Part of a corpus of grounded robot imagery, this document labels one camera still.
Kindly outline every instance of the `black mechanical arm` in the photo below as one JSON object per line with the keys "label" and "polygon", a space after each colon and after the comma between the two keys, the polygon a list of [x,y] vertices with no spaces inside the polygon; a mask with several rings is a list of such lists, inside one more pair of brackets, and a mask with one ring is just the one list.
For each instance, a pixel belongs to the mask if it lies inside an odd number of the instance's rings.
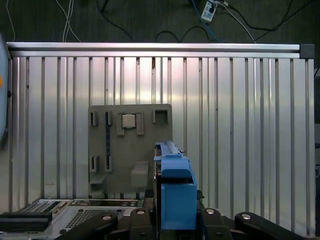
{"label": "black mechanical arm", "polygon": [[[56,240],[156,240],[156,216],[152,209],[136,208],[119,221],[109,213],[96,215]],[[195,231],[176,231],[179,240],[303,240],[283,227],[251,212],[241,212],[234,220],[212,208],[197,211]]]}

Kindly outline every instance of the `gray fixture plate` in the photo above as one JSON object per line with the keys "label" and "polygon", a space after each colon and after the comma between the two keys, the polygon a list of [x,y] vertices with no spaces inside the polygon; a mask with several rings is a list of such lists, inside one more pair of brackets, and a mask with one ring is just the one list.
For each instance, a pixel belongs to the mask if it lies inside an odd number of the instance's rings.
{"label": "gray fixture plate", "polygon": [[[110,133],[109,170],[106,168],[106,112]],[[91,106],[88,122],[89,195],[103,198],[104,194],[141,193],[147,187],[152,188],[155,143],[172,140],[171,105]]]}

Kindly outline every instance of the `blue plastic part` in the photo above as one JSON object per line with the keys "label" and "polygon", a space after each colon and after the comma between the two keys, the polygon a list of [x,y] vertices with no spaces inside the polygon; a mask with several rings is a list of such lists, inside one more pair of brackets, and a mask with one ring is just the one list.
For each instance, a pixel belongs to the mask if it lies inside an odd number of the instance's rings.
{"label": "blue plastic part", "polygon": [[194,230],[197,218],[197,183],[190,161],[172,141],[157,142],[161,156],[161,177],[192,178],[192,183],[163,183],[161,185],[161,229]]}
{"label": "blue plastic part", "polygon": [[9,54],[6,42],[0,35],[0,141],[4,136],[7,125],[7,99],[8,99],[8,61]]}

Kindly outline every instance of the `metal bolt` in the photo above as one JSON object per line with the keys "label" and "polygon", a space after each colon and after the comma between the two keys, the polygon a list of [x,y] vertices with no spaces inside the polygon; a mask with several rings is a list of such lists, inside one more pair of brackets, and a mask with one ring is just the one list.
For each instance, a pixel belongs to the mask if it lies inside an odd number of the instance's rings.
{"label": "metal bolt", "polygon": [[210,208],[209,208],[209,209],[206,210],[206,213],[207,213],[207,214],[214,214],[215,211],[214,211],[213,209],[210,209]]}
{"label": "metal bolt", "polygon": [[219,232],[219,231],[216,232],[215,235],[216,235],[217,237],[219,237],[219,238],[221,238],[221,237],[224,236],[223,233],[222,233],[222,232]]}
{"label": "metal bolt", "polygon": [[110,216],[104,216],[102,219],[103,219],[103,220],[110,220],[111,217],[110,217]]}
{"label": "metal bolt", "polygon": [[248,214],[242,214],[241,217],[243,219],[245,219],[245,220],[250,220],[251,219],[250,215],[248,215]]}

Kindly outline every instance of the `aluminum profile wall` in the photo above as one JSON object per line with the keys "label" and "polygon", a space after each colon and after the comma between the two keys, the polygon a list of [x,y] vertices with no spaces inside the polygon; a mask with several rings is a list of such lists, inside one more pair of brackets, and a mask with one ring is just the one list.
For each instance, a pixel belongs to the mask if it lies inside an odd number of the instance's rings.
{"label": "aluminum profile wall", "polygon": [[169,103],[173,140],[206,206],[315,234],[314,61],[299,59],[298,45],[9,49],[10,153],[1,185],[10,210],[39,197],[88,196],[89,106]]}

